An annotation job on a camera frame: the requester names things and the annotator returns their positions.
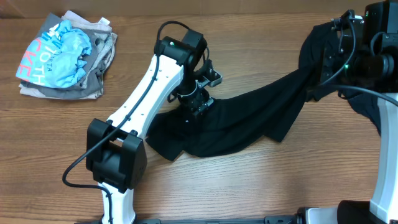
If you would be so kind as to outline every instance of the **blue t-shirt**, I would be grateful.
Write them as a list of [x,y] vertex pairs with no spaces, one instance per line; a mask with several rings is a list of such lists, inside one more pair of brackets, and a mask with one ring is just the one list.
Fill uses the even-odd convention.
[[16,76],[36,85],[67,88],[86,75],[87,62],[81,56],[90,53],[87,34],[65,20],[30,43]]

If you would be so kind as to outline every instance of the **stack of shirts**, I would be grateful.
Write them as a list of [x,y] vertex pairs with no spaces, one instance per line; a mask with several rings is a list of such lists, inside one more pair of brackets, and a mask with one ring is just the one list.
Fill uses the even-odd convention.
[[71,11],[61,18],[49,14],[19,65],[20,94],[97,99],[104,94],[117,37],[105,18],[90,23]]

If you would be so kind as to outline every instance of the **black fabric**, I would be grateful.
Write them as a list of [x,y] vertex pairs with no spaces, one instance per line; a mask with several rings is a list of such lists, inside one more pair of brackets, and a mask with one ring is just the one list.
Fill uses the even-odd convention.
[[[308,94],[307,88],[318,83],[325,44],[338,48],[337,34],[331,32],[332,25],[329,22],[313,28],[302,46],[298,70],[258,90],[227,100],[215,100],[197,119],[182,106],[158,114],[148,130],[146,141],[170,161],[182,151],[198,157],[231,154],[243,150],[262,135],[281,142],[303,104],[312,99],[320,100],[330,93],[322,90]],[[368,111],[364,112],[357,99],[350,101],[354,110],[374,118]]]

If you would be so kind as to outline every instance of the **wooden tabletop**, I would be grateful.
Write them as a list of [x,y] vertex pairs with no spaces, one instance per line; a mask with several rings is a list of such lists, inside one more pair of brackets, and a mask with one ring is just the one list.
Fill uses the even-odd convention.
[[[63,171],[86,150],[92,119],[118,109],[145,74],[157,29],[177,20],[202,32],[230,98],[297,69],[303,41],[317,24],[341,14],[109,17],[116,56],[98,100],[46,100],[19,94],[19,62],[44,19],[0,20],[0,223],[73,223],[103,214],[98,190],[71,189]],[[97,21],[99,17],[89,18]],[[169,26],[164,35],[182,37]],[[175,107],[165,104],[162,111]],[[282,143],[260,138],[242,152],[169,162],[146,145],[148,167],[135,189],[139,218],[259,218],[292,215],[299,207],[370,200],[380,137],[374,125],[331,94],[303,107]],[[69,180],[95,184],[80,164]]]

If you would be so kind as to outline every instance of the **clothing tag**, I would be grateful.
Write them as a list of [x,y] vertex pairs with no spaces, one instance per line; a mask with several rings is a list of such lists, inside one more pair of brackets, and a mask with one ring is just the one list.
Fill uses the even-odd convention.
[[102,18],[98,21],[98,23],[105,24],[105,25],[109,25],[109,24],[111,23],[111,21],[109,21],[109,20],[107,20],[107,19],[105,19],[105,18],[102,17]]

